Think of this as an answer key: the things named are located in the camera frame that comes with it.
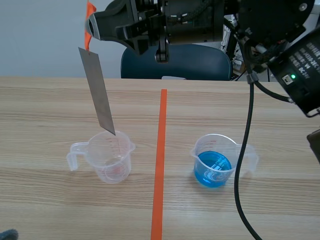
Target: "water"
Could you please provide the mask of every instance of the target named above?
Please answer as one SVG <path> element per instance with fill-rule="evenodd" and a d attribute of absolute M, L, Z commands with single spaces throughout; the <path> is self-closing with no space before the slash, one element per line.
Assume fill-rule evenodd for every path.
<path fill-rule="evenodd" d="M 205 151 L 199 154 L 198 157 L 206 166 L 214 170 L 228 171 L 232 169 L 229 160 L 224 155 L 216 151 Z M 224 179 L 222 174 L 204 167 L 199 167 L 198 171 L 194 171 L 194 175 L 201 184 L 209 188 L 220 187 L 228 180 L 228 177 Z"/>

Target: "chair backrest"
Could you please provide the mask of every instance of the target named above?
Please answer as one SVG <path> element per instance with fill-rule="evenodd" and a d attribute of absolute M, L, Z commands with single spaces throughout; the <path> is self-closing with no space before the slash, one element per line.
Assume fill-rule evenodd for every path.
<path fill-rule="evenodd" d="M 187 80 L 229 81 L 232 64 L 228 56 L 219 49 L 195 45 L 170 45 L 169 62 L 157 63 L 157 46 L 150 47 L 143 55 L 126 49 L 121 60 L 123 79 L 161 79 L 163 76 Z"/>

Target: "wooden table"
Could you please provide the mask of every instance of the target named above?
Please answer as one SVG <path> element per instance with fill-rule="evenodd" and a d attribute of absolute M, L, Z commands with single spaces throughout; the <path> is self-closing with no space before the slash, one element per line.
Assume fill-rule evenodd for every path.
<path fill-rule="evenodd" d="M 208 133 L 240 143 L 249 103 L 245 82 L 107 79 L 117 130 L 136 144 L 132 171 L 105 184 L 66 154 L 99 127 L 86 79 L 0 77 L 0 230 L 21 240 L 149 240 L 160 91 L 168 89 L 163 240 L 253 239 L 238 216 L 233 177 L 208 189 L 189 155 Z M 284 93 L 277 83 L 264 83 Z M 264 240 L 320 239 L 320 165 L 306 136 L 319 117 L 256 90 L 249 144 L 257 171 L 240 180 L 240 198 Z"/>

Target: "orange tape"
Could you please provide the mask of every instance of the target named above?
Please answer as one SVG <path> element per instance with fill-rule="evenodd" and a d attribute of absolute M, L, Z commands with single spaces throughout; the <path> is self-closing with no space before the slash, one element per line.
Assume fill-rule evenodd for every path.
<path fill-rule="evenodd" d="M 161 90 L 158 140 L 156 146 L 153 208 L 151 223 L 151 240 L 162 240 L 164 177 L 165 177 L 165 144 L 167 119 L 167 89 Z"/>
<path fill-rule="evenodd" d="M 89 2 L 89 0 L 86 2 L 86 16 L 85 20 L 88 19 L 88 17 L 93 14 L 95 11 L 97 11 L 97 8 Z M 91 41 L 92 36 L 87 32 L 87 30 L 84 30 L 84 48 L 85 50 L 89 51 L 89 44 Z"/>

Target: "measuring cup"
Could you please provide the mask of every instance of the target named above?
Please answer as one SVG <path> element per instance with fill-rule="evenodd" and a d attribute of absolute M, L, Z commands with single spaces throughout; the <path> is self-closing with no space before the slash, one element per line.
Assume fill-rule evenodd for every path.
<path fill-rule="evenodd" d="M 89 142 L 72 144 L 66 156 L 70 170 L 78 169 L 77 155 L 83 155 L 102 181 L 116 184 L 126 179 L 131 171 L 130 153 L 136 146 L 123 132 L 115 131 L 115 134 L 104 131 Z"/>
<path fill-rule="evenodd" d="M 203 185 L 217 188 L 224 185 L 235 171 L 241 150 L 231 138 L 219 134 L 208 134 L 200 137 L 190 154 L 195 158 L 194 175 Z M 248 159 L 248 168 L 256 170 L 259 158 L 255 148 L 247 145 L 243 161 Z"/>

